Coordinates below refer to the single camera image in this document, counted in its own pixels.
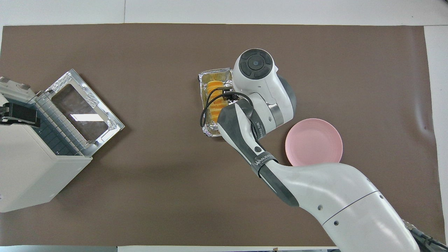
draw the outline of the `circular button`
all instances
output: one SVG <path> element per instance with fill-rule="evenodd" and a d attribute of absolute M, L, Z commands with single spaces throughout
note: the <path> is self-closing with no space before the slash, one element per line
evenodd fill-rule
<path fill-rule="evenodd" d="M 249 65 L 252 70 L 260 70 L 264 66 L 263 57 L 260 55 L 253 55 L 247 61 L 247 65 Z"/>

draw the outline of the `foil container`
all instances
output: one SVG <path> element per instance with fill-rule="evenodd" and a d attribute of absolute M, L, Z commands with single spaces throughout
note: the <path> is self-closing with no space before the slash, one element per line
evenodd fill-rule
<path fill-rule="evenodd" d="M 231 68 L 221 68 L 213 69 L 201 72 L 198 75 L 199 89 L 201 92 L 202 108 L 205 108 L 207 104 L 207 83 L 210 81 L 221 81 L 225 87 L 232 87 L 232 73 Z M 211 119 L 210 111 L 207 110 L 207 119 L 205 125 L 202 128 L 204 134 L 208 137 L 221 136 L 218 130 L 218 124 Z"/>

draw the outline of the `printed logo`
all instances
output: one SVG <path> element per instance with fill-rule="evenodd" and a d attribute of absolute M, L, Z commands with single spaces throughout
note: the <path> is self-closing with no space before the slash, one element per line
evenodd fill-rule
<path fill-rule="evenodd" d="M 273 157 L 271 154 L 267 154 L 260 159 L 255 160 L 254 164 L 258 166 L 259 164 L 263 164 L 267 158 Z"/>
<path fill-rule="evenodd" d="M 260 131 L 260 136 L 263 136 L 263 129 L 261 128 L 261 125 L 259 122 L 257 122 L 258 130 Z"/>

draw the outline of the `black cable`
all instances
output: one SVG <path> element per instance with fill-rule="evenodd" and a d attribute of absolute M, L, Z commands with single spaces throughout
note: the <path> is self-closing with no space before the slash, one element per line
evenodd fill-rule
<path fill-rule="evenodd" d="M 208 96 L 208 98 L 207 98 L 207 101 L 208 101 L 208 99 L 210 98 L 210 95 L 211 95 L 214 91 L 216 91 L 216 90 L 217 90 L 217 89 L 214 89 L 212 92 L 210 92 L 210 94 L 209 94 L 209 96 Z M 249 101 L 249 103 L 250 103 L 250 105 L 251 105 L 252 107 L 254 106 L 254 104 L 252 103 L 252 101 L 250 100 L 250 98 L 249 98 L 247 95 L 243 94 L 243 93 L 240 93 L 240 92 L 234 92 L 234 91 L 232 91 L 232 92 L 227 92 L 227 93 L 222 93 L 222 94 L 216 96 L 215 98 L 213 98 L 211 101 L 207 102 L 207 104 L 204 106 L 204 109 L 202 110 L 202 113 L 201 113 L 201 117 L 200 117 L 200 119 L 199 119 L 199 124 L 200 124 L 200 126 L 201 126 L 201 127 L 204 127 L 205 122 L 206 122 L 206 120 L 207 120 L 207 114 L 206 114 L 207 109 L 208 109 L 208 107 L 209 107 L 215 100 L 217 100 L 217 99 L 220 98 L 220 97 L 226 97 L 226 96 L 231 97 L 231 96 L 233 96 L 233 95 L 243 96 L 244 98 L 246 98 L 247 101 Z"/>
<path fill-rule="evenodd" d="M 441 243 L 441 242 L 438 241 L 438 240 L 431 239 L 430 243 L 434 243 L 435 245 L 437 245 L 437 246 L 439 246 L 439 247 L 441 247 L 441 248 L 444 248 L 444 249 L 448 250 L 448 247 L 445 246 L 443 243 Z"/>
<path fill-rule="evenodd" d="M 222 94 L 224 94 L 224 91 L 229 91 L 230 89 L 232 89 L 231 87 L 217 87 L 215 89 L 213 89 L 207 96 L 207 102 L 205 102 L 205 104 L 208 103 L 208 101 L 210 100 L 211 95 L 213 94 L 213 92 L 218 91 L 218 90 L 222 90 Z"/>
<path fill-rule="evenodd" d="M 435 252 L 434 249 L 430 247 L 430 245 L 426 242 L 426 240 L 422 239 L 420 236 L 414 234 L 411 232 L 412 237 L 414 238 L 415 242 L 417 242 L 418 247 L 420 248 L 420 251 L 422 252 Z"/>

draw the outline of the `wire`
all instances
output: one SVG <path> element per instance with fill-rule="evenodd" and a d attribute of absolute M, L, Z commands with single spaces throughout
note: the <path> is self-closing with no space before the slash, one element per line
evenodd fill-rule
<path fill-rule="evenodd" d="M 204 106 L 204 109 L 202 110 L 202 113 L 201 113 L 201 117 L 200 117 L 200 119 L 199 119 L 199 124 L 200 124 L 201 127 L 204 127 L 205 122 L 206 122 L 206 120 L 207 120 L 207 114 L 206 114 L 206 111 L 207 111 L 208 107 L 209 107 L 215 100 L 217 100 L 217 99 L 220 98 L 220 97 L 232 97 L 233 95 L 243 96 L 244 98 L 246 98 L 247 101 L 249 101 L 249 103 L 250 103 L 250 105 L 251 105 L 252 107 L 254 106 L 254 104 L 252 103 L 252 101 L 250 100 L 250 98 L 249 98 L 247 95 L 245 95 L 245 94 L 243 94 L 243 93 L 240 93 L 240 92 L 234 92 L 234 91 L 232 91 L 232 92 L 227 92 L 227 93 L 222 93 L 222 94 L 216 96 L 215 98 L 213 98 L 211 101 L 208 101 L 208 100 L 210 99 L 210 95 L 211 95 L 214 91 L 216 91 L 216 90 L 219 90 L 219 88 L 214 89 L 212 92 L 210 92 L 210 94 L 209 94 L 208 97 L 207 97 L 207 104 Z"/>
<path fill-rule="evenodd" d="M 437 245 L 437 246 L 439 246 L 439 247 L 441 247 L 441 248 L 444 248 L 444 249 L 447 249 L 447 250 L 448 250 L 448 247 L 445 246 L 443 243 L 441 243 L 441 242 L 438 241 L 438 240 L 434 240 L 434 239 L 432 239 L 432 240 L 430 241 L 430 243 L 434 243 L 435 245 Z"/>
<path fill-rule="evenodd" d="M 210 96 L 213 94 L 213 92 L 222 90 L 223 94 L 224 94 L 224 91 L 229 91 L 231 89 L 232 89 L 231 87 L 217 87 L 217 88 L 213 89 L 207 96 L 207 103 L 208 103 L 208 100 L 210 99 Z"/>

